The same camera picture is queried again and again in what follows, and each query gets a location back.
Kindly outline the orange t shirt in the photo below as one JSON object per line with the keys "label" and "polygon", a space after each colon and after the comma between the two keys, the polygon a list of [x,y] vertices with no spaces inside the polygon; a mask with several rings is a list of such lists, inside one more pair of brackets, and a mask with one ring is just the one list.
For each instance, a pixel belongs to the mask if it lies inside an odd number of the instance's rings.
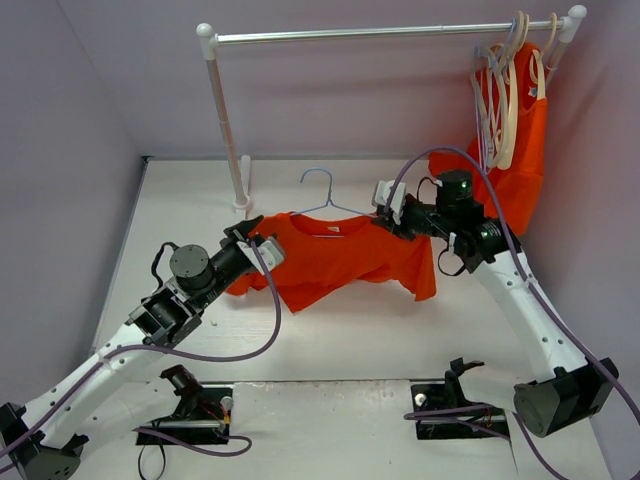
{"label": "orange t shirt", "polygon": [[284,249],[285,260],[272,277],[292,313],[356,280],[397,281],[417,302],[437,292],[431,240],[401,239],[367,216],[329,221],[278,213],[263,218],[252,233],[273,236]]}
{"label": "orange t shirt", "polygon": [[[517,236],[524,235],[529,226],[544,178],[548,98],[546,95],[544,99],[536,100],[529,95],[532,87],[529,59],[533,50],[538,49],[535,44],[525,42],[515,55],[519,108],[512,165],[507,170],[495,169],[488,173],[506,223]],[[474,198],[484,205],[486,216],[498,218],[486,184],[465,158],[446,152],[436,152],[429,156],[429,170],[432,176],[454,169],[472,172]]]}

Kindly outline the light blue wire hanger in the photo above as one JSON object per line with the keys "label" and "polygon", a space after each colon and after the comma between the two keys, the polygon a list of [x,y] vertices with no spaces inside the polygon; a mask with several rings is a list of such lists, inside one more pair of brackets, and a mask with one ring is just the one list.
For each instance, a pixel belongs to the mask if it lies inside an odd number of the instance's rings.
{"label": "light blue wire hanger", "polygon": [[[321,204],[290,213],[289,222],[293,230],[295,230],[299,234],[304,234],[308,237],[337,239],[337,238],[344,238],[352,234],[355,234],[358,230],[363,230],[372,223],[371,221],[371,219],[373,218],[372,214],[355,210],[349,207],[345,207],[343,205],[340,205],[334,202],[333,200],[334,177],[328,169],[324,167],[318,167],[318,166],[308,168],[302,173],[299,183],[303,184],[306,177],[312,172],[319,172],[327,177],[328,182],[327,182],[326,194]],[[307,220],[309,220],[309,217],[307,217],[307,214],[325,210],[327,208],[333,208],[336,210],[340,210],[342,212],[352,213],[353,217],[349,219],[342,219],[337,221],[312,219],[311,229],[308,229],[301,221],[295,220],[295,217],[306,218]]]}

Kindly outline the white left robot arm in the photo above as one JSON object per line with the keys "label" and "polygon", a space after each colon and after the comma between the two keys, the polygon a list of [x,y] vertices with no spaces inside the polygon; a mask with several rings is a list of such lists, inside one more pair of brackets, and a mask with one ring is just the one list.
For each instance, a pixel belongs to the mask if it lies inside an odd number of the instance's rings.
{"label": "white left robot arm", "polygon": [[24,405],[1,407],[1,455],[23,479],[68,479],[84,458],[140,426],[185,421],[201,408],[203,387],[182,365],[164,369],[118,399],[125,385],[166,356],[187,358],[179,344],[202,323],[205,310],[235,281],[269,276],[285,259],[276,236],[256,232],[260,217],[224,231],[214,255],[201,246],[162,245],[171,275],[129,314],[116,333],[83,364]]}

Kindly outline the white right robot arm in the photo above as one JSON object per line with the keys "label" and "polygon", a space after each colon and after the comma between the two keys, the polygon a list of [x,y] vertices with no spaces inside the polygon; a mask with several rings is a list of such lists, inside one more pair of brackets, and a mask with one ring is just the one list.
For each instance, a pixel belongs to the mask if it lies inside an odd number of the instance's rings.
{"label": "white right robot arm", "polygon": [[404,240],[446,241],[463,270],[493,297],[532,371],[518,379],[506,368],[458,358],[445,374],[445,405],[455,412],[474,404],[511,411],[539,438],[598,413],[619,377],[616,365],[609,358],[593,359],[571,339],[516,236],[474,200],[470,172],[445,172],[436,186],[435,202],[426,204],[407,193],[403,182],[379,182],[372,198],[374,224]]}

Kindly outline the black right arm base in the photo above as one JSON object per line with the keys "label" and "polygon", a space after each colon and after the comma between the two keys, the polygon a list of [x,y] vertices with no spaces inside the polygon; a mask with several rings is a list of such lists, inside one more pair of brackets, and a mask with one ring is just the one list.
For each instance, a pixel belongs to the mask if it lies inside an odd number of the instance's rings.
{"label": "black right arm base", "polygon": [[463,394],[460,377],[483,365],[458,358],[450,362],[443,379],[410,387],[412,410],[403,419],[413,423],[418,440],[511,440],[503,410]]}

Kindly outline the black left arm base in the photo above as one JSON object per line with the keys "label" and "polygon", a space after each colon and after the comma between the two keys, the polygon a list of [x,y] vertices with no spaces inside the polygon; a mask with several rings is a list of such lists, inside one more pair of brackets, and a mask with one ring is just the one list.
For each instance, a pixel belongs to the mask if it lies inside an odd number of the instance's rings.
{"label": "black left arm base", "polygon": [[183,365],[162,371],[164,386],[171,385],[173,410],[149,420],[141,428],[159,431],[189,445],[227,445],[234,387],[228,383],[202,383]]}

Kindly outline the hanging orange t shirt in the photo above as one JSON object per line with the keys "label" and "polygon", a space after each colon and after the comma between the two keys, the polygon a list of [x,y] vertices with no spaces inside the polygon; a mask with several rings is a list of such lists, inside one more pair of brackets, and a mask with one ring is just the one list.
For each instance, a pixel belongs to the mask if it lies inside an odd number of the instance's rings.
{"label": "hanging orange t shirt", "polygon": [[[524,235],[529,226],[544,178],[548,98],[546,95],[544,99],[536,100],[529,95],[532,87],[529,59],[533,50],[538,49],[535,44],[525,42],[515,55],[519,108],[512,165],[507,170],[495,169],[488,173],[506,223],[517,236]],[[429,170],[432,176],[454,169],[472,172],[474,198],[484,205],[486,216],[498,218],[486,184],[465,158],[446,152],[436,152],[429,156]]]}

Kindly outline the cream plastic hanger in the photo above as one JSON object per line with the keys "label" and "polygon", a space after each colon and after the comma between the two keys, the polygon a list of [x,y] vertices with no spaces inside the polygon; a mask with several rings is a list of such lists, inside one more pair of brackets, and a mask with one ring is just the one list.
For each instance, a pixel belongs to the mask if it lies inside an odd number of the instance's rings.
{"label": "cream plastic hanger", "polygon": [[491,101],[489,134],[493,150],[487,161],[489,170],[506,170],[513,161],[519,108],[515,55],[526,39],[528,28],[529,16],[518,10],[506,40],[490,48],[490,78],[497,89],[498,100],[497,112]]}

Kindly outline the grey plastic hanger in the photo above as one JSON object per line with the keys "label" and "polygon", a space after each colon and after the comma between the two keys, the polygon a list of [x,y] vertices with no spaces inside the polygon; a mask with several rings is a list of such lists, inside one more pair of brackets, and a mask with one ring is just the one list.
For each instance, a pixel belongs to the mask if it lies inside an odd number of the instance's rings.
{"label": "grey plastic hanger", "polygon": [[508,117],[506,86],[492,48],[475,48],[470,80],[475,103],[479,163],[488,172],[498,165],[503,154],[503,122]]}

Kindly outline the cream hanger with shirt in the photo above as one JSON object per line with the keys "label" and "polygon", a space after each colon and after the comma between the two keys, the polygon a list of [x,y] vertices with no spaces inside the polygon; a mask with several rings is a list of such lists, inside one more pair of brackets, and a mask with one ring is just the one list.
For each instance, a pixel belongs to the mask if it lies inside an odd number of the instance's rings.
{"label": "cream hanger with shirt", "polygon": [[529,76],[532,81],[529,95],[536,100],[542,100],[546,97],[546,74],[543,60],[546,53],[553,46],[558,31],[558,16],[555,12],[550,14],[549,22],[551,30],[548,40],[541,49],[533,50],[529,59]]}

